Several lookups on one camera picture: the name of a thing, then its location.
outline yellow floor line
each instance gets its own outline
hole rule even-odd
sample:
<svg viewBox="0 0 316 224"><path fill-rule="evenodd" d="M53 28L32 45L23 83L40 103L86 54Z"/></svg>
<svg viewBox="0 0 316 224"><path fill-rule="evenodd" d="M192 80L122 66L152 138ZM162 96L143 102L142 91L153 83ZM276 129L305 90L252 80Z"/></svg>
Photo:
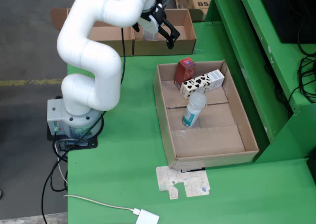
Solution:
<svg viewBox="0 0 316 224"><path fill-rule="evenodd" d="M24 86L24 85L55 85L61 84L63 79L43 79L43 80L13 80L13 81L0 81L0 87L7 86Z"/></svg>

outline concrete floor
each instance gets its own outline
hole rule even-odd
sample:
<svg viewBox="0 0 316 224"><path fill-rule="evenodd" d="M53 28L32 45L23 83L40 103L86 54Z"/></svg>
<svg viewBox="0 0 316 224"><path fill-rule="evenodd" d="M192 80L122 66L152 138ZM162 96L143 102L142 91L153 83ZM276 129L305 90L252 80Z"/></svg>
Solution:
<svg viewBox="0 0 316 224"><path fill-rule="evenodd" d="M66 76L49 11L71 7L73 1L0 1L0 220L40 215L42 187L56 161L46 140L46 103L61 90L60 84L35 85L30 80ZM54 183L56 187L62 183L58 172ZM44 211L66 212L63 193L48 186Z"/></svg>

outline clear plastic bottle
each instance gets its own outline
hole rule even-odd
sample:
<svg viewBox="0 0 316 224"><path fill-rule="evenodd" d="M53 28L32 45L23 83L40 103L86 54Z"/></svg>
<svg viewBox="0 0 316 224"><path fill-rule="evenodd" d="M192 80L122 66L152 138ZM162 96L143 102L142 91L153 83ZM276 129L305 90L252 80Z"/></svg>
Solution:
<svg viewBox="0 0 316 224"><path fill-rule="evenodd" d="M194 92L189 99L187 110L183 116L182 123L187 128L192 128L202 109L206 107L206 97L200 92Z"/></svg>

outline power adapter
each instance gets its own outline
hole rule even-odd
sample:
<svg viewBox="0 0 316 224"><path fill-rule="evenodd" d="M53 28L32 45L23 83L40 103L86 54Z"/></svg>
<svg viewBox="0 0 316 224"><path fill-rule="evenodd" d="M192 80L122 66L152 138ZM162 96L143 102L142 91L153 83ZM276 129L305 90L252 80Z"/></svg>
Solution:
<svg viewBox="0 0 316 224"><path fill-rule="evenodd" d="M159 216L144 209L139 210L135 208L133 214L138 215L136 224L157 224L159 220Z"/></svg>

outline red juice box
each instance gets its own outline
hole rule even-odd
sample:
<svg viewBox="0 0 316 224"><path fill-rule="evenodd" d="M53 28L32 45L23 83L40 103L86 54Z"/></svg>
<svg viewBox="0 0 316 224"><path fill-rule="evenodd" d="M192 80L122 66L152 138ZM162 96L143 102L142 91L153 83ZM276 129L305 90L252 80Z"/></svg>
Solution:
<svg viewBox="0 0 316 224"><path fill-rule="evenodd" d="M174 84L178 89L180 89L183 82L192 78L195 66L196 64L189 57L179 61L174 77Z"/></svg>

